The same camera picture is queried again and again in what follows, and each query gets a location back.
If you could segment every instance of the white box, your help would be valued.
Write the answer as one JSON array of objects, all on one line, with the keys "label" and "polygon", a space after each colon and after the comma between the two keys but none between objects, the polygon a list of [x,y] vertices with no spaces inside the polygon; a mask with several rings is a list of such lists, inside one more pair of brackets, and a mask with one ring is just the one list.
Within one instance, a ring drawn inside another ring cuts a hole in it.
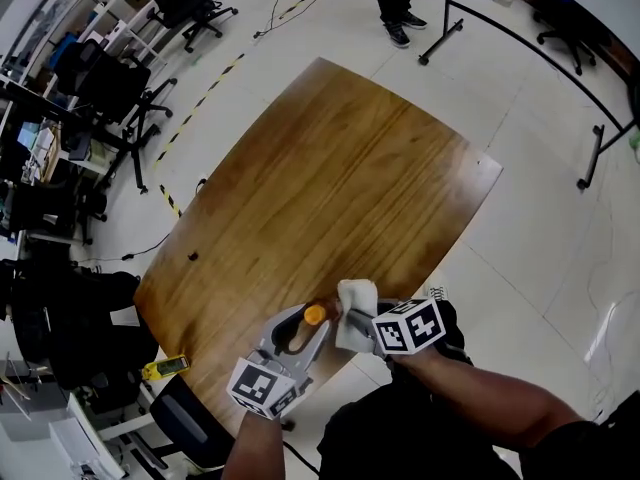
[{"label": "white box", "polygon": [[446,334],[435,299],[410,299],[373,319],[385,354],[412,355]]},{"label": "white box", "polygon": [[227,393],[238,405],[270,420],[282,416],[300,396],[292,378],[243,358],[231,374]]}]

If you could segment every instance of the wooden table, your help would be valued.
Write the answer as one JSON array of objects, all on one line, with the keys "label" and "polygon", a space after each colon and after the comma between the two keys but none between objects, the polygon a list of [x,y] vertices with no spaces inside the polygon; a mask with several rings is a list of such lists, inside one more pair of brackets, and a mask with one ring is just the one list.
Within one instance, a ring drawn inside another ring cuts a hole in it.
[{"label": "wooden table", "polygon": [[[431,115],[317,59],[200,190],[135,303],[163,350],[191,360],[187,383],[232,428],[228,376],[268,318],[335,293],[341,279],[410,297],[501,170]],[[325,352],[316,388],[350,357]]]}]

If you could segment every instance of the chair base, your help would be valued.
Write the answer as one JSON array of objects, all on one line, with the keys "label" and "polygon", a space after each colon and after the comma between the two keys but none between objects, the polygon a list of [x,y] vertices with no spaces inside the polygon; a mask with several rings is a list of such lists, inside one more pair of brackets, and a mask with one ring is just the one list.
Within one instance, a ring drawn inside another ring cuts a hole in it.
[{"label": "chair base", "polygon": [[184,46],[185,51],[187,53],[193,53],[193,47],[191,45],[203,29],[210,30],[211,32],[215,33],[217,38],[221,38],[224,34],[213,25],[211,25],[211,21],[228,12],[236,15],[239,11],[238,9],[235,9],[233,7],[227,7],[226,9],[222,9],[219,11],[216,10],[213,12],[209,12],[201,19],[196,18],[195,23],[182,33],[182,37],[187,40],[187,44],[185,44]]},{"label": "chair base", "polygon": [[538,44],[544,44],[544,40],[550,37],[557,37],[558,39],[562,39],[567,44],[567,46],[569,47],[569,51],[573,56],[573,60],[575,62],[575,70],[578,76],[582,76],[582,61],[580,60],[578,49],[587,54],[587,56],[589,57],[589,64],[591,64],[592,66],[596,65],[596,57],[593,52],[587,47],[587,45],[585,45],[580,39],[572,37],[569,34],[561,32],[559,30],[550,30],[549,32],[542,32],[541,34],[538,34]]},{"label": "chair base", "polygon": [[[143,149],[151,137],[160,134],[160,127],[156,124],[152,124],[146,131],[144,131],[144,123],[146,116],[153,110],[161,110],[167,117],[172,117],[173,112],[160,105],[154,105],[153,101],[160,95],[160,93],[169,84],[176,85],[178,83],[177,78],[170,78],[165,80],[160,87],[155,91],[145,91],[140,101],[138,102],[138,108],[135,114],[131,117],[124,130],[122,130],[122,138],[130,143],[130,147],[127,149],[120,149],[116,155],[115,160],[109,166],[107,174],[105,174],[102,182],[99,184],[100,188],[108,188],[109,180],[115,174],[120,164],[125,159],[127,154],[131,155],[133,159],[133,169],[136,176],[136,186],[140,190],[140,194],[146,194],[149,190],[144,184],[142,179],[142,168],[140,166],[140,154],[139,151]],[[135,134],[135,140],[131,143],[130,139]]]}]

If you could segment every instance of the desk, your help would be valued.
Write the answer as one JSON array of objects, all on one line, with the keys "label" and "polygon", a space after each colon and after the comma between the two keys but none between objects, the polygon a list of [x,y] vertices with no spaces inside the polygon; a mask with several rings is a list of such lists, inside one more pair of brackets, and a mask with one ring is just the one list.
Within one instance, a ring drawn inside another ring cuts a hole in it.
[{"label": "desk", "polygon": [[[200,190],[136,307],[167,355],[187,355],[187,384],[234,432],[239,409],[225,387],[268,318],[334,294],[341,279],[410,297],[501,170],[431,115],[317,59]],[[350,357],[325,346],[310,389]]]}]

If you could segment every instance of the black metal pole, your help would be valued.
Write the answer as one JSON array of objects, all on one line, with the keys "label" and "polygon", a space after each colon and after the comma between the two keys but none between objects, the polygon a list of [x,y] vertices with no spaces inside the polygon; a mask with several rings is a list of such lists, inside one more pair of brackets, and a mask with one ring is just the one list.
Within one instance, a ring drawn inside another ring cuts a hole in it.
[{"label": "black metal pole", "polygon": [[442,36],[431,45],[431,47],[424,52],[418,58],[418,62],[423,66],[429,64],[429,58],[436,52],[438,48],[440,48],[444,43],[446,43],[449,38],[457,31],[462,30],[462,24],[464,23],[464,19],[459,19],[456,21],[451,28],[449,28],[449,8],[451,6],[451,0],[444,0],[444,23],[442,29]]},{"label": "black metal pole", "polygon": [[632,119],[627,126],[625,126],[622,130],[611,137],[604,146],[602,145],[602,138],[604,137],[604,125],[594,126],[593,133],[596,134],[596,143],[593,145],[593,152],[591,153],[591,160],[589,161],[587,174],[584,178],[578,180],[577,185],[580,190],[584,190],[585,188],[589,188],[591,186],[593,175],[595,174],[596,166],[598,165],[598,157],[611,146],[613,146],[616,142],[618,142],[622,137],[624,137],[631,130],[631,128],[635,126],[635,124],[635,119]]},{"label": "black metal pole", "polygon": [[508,29],[507,27],[505,27],[504,25],[501,25],[500,23],[498,23],[497,21],[492,20],[491,18],[487,18],[484,14],[480,14],[477,11],[474,11],[473,9],[470,9],[469,7],[467,7],[466,5],[462,5],[459,4],[458,2],[456,2],[455,0],[451,0],[450,4],[453,5],[454,7],[457,7],[458,9],[467,12],[469,14],[471,14],[472,16],[475,16],[476,18],[488,23],[489,25],[492,25],[494,27],[496,27],[498,30],[501,30],[502,32],[504,32],[507,35],[510,35],[511,37],[513,37],[516,41],[519,41],[520,43],[522,43],[523,45],[525,45],[527,48],[529,48],[530,50],[533,50],[535,53],[537,53],[540,57],[542,57],[544,60],[546,60],[549,64],[551,64],[554,68],[556,68],[558,71],[560,71],[564,76],[566,76],[569,80],[571,80],[574,84],[576,84],[578,86],[578,89],[580,89],[583,93],[585,93],[587,95],[587,97],[593,101],[595,103],[595,105],[602,111],[602,113],[607,116],[607,118],[609,119],[609,121],[611,121],[613,123],[613,125],[619,130],[622,131],[622,125],[618,122],[618,120],[613,116],[613,114],[611,112],[609,112],[609,109],[607,109],[607,107],[605,107],[602,102],[596,98],[594,96],[594,94],[587,89],[582,82],[580,82],[580,80],[578,80],[577,78],[575,78],[571,73],[569,73],[565,68],[563,68],[560,64],[558,64],[555,60],[553,60],[551,57],[549,57],[546,53],[544,53],[542,50],[540,50],[539,48],[537,48],[535,45],[531,44],[529,41],[527,41],[526,39],[524,39],[523,37],[520,37],[518,34],[516,34],[515,32],[511,31],[510,29]]},{"label": "black metal pole", "polygon": [[591,160],[589,160],[587,175],[578,180],[577,185],[580,190],[589,188],[593,181],[593,175],[596,172],[596,165],[598,165],[598,157],[600,156],[600,145],[602,144],[602,137],[604,136],[604,125],[594,126],[593,133],[596,134],[596,143],[593,145],[593,152],[591,153]]},{"label": "black metal pole", "polygon": [[616,142],[618,142],[622,137],[624,137],[627,133],[629,133],[629,131],[631,131],[631,128],[633,128],[635,126],[635,124],[636,124],[636,120],[632,119],[631,122],[627,126],[625,126],[622,130],[620,130],[613,137],[611,137],[609,139],[609,142],[607,142],[604,146],[602,146],[598,150],[598,154],[601,155],[607,149],[609,149],[611,146],[613,146]]},{"label": "black metal pole", "polygon": [[442,36],[447,35],[449,30],[449,3],[451,0],[444,0],[444,27],[442,28]]}]

